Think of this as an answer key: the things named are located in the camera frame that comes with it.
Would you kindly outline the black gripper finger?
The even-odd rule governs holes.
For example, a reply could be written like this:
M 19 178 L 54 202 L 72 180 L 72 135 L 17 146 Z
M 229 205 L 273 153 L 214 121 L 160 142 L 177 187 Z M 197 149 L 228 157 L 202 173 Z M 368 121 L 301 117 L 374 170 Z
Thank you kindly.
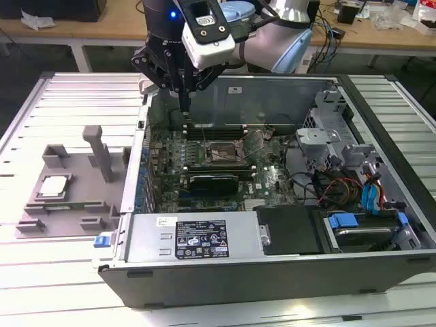
M 135 51 L 131 63 L 159 88 L 175 95 L 181 112 L 187 111 L 185 49 L 181 44 L 145 44 Z
M 223 64 L 196 69 L 192 63 L 185 64 L 185 112 L 188 113 L 191 105 L 190 95 L 196 91 L 205 90 L 223 72 Z

